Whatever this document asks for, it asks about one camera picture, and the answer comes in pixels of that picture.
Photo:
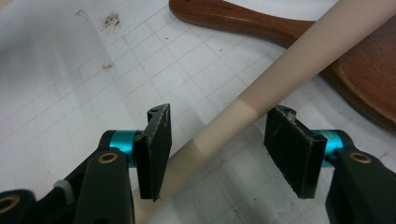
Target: rod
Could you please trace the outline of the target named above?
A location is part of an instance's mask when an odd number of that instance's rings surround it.
[[[161,198],[171,197],[235,137],[396,13],[395,0],[342,0],[169,161]],[[161,206],[134,192],[136,223]]]

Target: brass rivet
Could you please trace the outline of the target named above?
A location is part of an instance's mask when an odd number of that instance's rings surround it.
[[[369,157],[367,157],[366,155],[361,154],[359,152],[350,153],[349,154],[349,158],[354,160],[354,161],[358,161],[358,162],[361,162],[361,163],[364,163],[364,164],[369,164],[369,163],[372,162],[372,160]]]
[[[119,155],[117,155],[114,152],[109,152],[106,154],[103,154],[101,157],[99,157],[99,162],[102,164],[107,164],[115,161]]]
[[[0,199],[0,203],[8,202],[7,206],[0,207],[0,214],[6,213],[7,211],[11,210],[20,202],[20,199],[20,196],[18,196],[17,194],[9,195]]]

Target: wooden handle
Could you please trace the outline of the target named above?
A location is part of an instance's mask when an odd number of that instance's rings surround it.
[[[278,18],[219,0],[171,0],[169,8],[180,20],[213,29],[270,39],[288,48],[314,22]]]
[[[259,36],[285,48],[314,23],[269,16],[220,0],[170,0],[169,7],[182,21]],[[358,111],[394,133],[395,36],[393,17],[321,73]]]

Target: black rubber pad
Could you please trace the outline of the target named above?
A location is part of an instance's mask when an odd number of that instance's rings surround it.
[[[166,164],[172,146],[170,105],[159,105],[148,111],[148,126],[134,137],[134,160],[140,197],[160,197]]]
[[[299,198],[315,197],[326,143],[297,120],[294,110],[277,105],[268,113],[264,144]]]

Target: white surface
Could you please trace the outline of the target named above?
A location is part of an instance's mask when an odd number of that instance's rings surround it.
[[[334,3],[232,2],[301,20]],[[120,27],[104,29],[112,12]],[[41,198],[96,149],[104,131],[143,130],[146,111],[159,104],[172,106],[174,153],[283,51],[181,22],[164,0],[16,0],[0,11],[0,191],[31,189]],[[310,129],[346,131],[396,171],[395,136],[320,77],[282,104]],[[149,223],[328,223],[332,170],[322,170],[315,200],[297,199],[262,145],[264,123],[235,139]],[[131,179],[136,186],[134,170]]]

